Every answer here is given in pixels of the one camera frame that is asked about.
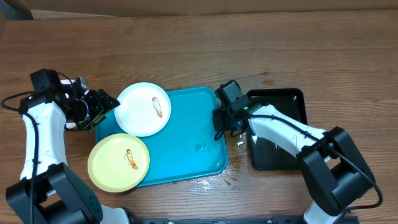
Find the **white plate with ketchup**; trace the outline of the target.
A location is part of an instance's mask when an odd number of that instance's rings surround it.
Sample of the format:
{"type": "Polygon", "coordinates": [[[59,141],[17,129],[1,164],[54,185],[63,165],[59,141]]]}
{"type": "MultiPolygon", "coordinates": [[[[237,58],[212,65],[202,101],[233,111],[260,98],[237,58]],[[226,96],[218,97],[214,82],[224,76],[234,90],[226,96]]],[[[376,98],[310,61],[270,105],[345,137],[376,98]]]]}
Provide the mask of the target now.
{"type": "Polygon", "coordinates": [[[172,106],[168,94],[156,84],[141,82],[124,89],[114,110],[119,127],[128,134],[148,137],[168,123],[172,106]]]}

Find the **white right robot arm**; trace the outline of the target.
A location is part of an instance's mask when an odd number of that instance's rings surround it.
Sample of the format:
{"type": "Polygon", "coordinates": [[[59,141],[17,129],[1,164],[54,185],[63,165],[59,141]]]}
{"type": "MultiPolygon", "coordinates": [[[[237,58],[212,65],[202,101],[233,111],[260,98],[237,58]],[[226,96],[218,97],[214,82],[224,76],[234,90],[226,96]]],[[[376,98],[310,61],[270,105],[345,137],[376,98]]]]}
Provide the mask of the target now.
{"type": "Polygon", "coordinates": [[[270,140],[295,157],[308,192],[310,207],[297,223],[342,223],[353,210],[377,208],[383,194],[351,136],[302,124],[272,105],[213,110],[215,139],[225,131],[250,132],[270,140]]]}

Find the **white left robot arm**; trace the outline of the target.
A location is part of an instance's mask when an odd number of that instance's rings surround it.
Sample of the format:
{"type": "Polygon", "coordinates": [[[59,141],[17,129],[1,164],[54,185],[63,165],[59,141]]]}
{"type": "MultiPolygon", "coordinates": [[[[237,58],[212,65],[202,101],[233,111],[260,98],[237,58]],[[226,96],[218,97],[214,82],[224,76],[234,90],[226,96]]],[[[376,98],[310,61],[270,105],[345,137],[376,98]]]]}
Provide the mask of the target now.
{"type": "Polygon", "coordinates": [[[61,73],[31,74],[34,90],[23,92],[16,109],[27,131],[20,181],[6,190],[6,201],[24,223],[137,223],[126,208],[110,208],[67,165],[64,132],[68,123],[89,131],[119,101],[91,90],[83,77],[62,83],[61,73]]]}

